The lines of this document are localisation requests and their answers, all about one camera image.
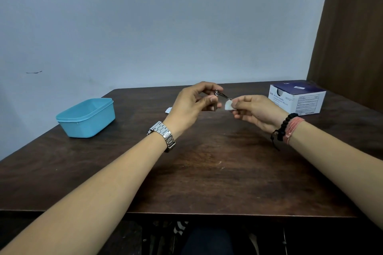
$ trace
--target human hand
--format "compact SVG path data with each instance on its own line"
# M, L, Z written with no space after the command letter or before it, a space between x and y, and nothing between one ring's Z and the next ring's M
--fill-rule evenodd
M233 99L234 118L251 122L261 130L272 133L281 127L288 113L266 96L245 95Z
M214 104L218 103L214 90L223 91L223 88L216 83L200 82L182 89L164 121L174 139L194 124L201 111L214 111Z

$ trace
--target pink wrist thread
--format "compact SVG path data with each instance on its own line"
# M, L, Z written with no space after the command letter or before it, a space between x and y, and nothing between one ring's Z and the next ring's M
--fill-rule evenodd
M286 135L283 137L283 142L285 142L288 145L291 135L293 134L294 130L299 125L299 123L302 121L304 121L304 119L300 117L294 117L293 119L290 120L285 130Z

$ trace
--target dark wooden table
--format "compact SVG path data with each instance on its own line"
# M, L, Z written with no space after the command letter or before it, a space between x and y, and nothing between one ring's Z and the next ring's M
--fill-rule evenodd
M225 84L229 97L268 94L270 82ZM95 137L74 139L56 126L0 161L0 212L41 213L127 151L163 121L183 87L116 89L116 120ZM383 115L327 92L305 117L380 159ZM289 146L225 110L204 112L164 153L128 213L354 218L352 202Z

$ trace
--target wristwatch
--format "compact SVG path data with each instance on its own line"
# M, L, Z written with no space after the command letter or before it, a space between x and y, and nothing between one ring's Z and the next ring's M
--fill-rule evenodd
M150 127L146 135L151 134L153 131L158 132L165 138L166 144L168 145L168 147L165 149L165 152L169 152L175 146L173 135L161 121L158 121L156 124Z

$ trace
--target plastic container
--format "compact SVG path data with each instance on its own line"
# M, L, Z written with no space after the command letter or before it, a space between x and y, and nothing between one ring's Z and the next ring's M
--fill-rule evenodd
M56 116L69 137L89 138L95 136L115 119L111 98L85 100Z

